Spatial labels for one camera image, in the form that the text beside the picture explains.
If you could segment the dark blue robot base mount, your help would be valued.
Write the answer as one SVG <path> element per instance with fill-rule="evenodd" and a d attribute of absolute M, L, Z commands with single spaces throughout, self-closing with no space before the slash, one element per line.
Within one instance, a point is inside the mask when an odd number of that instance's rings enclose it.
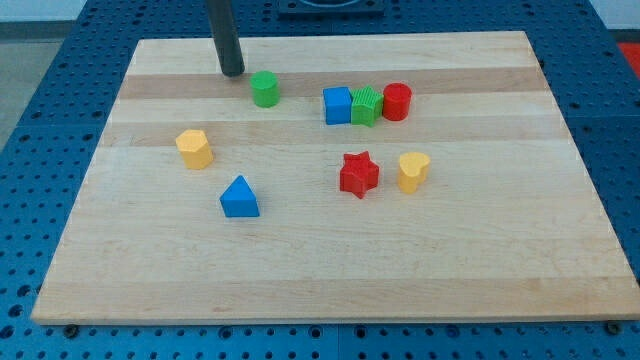
<path fill-rule="evenodd" d="M 280 18 L 303 16 L 382 15 L 385 0 L 277 0 Z"/>

